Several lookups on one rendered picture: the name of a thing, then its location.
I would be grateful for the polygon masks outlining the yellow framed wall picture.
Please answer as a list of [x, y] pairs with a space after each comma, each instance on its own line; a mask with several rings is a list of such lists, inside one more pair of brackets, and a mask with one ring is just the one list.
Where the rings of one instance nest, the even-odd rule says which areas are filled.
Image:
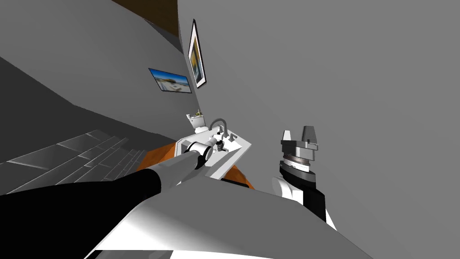
[[190, 67], [195, 80], [195, 85], [199, 89], [202, 86], [206, 85], [206, 73], [204, 69], [202, 50], [200, 48], [199, 35], [197, 31], [196, 20], [193, 19], [192, 29], [190, 34], [190, 43], [188, 50], [188, 58], [190, 62]]

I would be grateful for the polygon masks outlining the blue landscape wall picture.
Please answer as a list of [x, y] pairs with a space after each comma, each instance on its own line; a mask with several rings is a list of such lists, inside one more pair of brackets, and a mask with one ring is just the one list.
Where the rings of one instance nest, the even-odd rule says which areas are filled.
[[148, 69], [161, 91], [191, 93], [187, 77], [152, 68]]

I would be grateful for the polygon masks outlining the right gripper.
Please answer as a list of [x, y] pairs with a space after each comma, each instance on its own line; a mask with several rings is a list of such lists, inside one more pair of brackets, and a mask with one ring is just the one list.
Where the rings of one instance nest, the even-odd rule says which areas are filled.
[[291, 132], [284, 130], [281, 145], [284, 154], [310, 161], [315, 160], [315, 151], [319, 148], [314, 127], [307, 125], [303, 127], [302, 141], [291, 140]]

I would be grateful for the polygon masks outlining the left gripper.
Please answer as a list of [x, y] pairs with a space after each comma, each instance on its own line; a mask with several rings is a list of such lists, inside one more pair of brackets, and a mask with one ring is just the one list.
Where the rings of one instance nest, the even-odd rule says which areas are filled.
[[213, 152], [230, 152], [228, 147], [225, 145], [225, 140], [226, 138], [224, 137], [224, 134], [222, 133], [216, 133], [215, 135], [212, 136], [213, 138], [216, 139], [216, 144], [214, 145], [214, 150]]

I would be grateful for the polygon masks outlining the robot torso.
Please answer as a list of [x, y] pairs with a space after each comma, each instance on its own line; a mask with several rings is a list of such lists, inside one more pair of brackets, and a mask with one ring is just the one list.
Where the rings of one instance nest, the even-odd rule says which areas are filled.
[[96, 249], [372, 259], [300, 203], [209, 177], [190, 179], [143, 201]]

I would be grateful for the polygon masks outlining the white toilet with plant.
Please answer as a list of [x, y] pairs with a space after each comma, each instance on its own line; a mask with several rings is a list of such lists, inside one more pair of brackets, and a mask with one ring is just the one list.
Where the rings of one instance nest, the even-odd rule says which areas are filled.
[[200, 110], [198, 110], [195, 114], [186, 114], [186, 116], [196, 134], [209, 130], [205, 124], [204, 115]]

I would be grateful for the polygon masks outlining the white sink vanity orange cabinet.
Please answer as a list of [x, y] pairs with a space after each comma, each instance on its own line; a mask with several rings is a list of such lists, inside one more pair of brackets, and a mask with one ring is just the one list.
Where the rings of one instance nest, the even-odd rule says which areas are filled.
[[[214, 153], [216, 133], [224, 134], [225, 145], [230, 152]], [[196, 176], [205, 176], [220, 180], [235, 165], [251, 144], [237, 136], [228, 128], [223, 118], [216, 118], [209, 130], [182, 138], [176, 143], [175, 153], [171, 159], [140, 170], [143, 184], [148, 180], [166, 190]]]

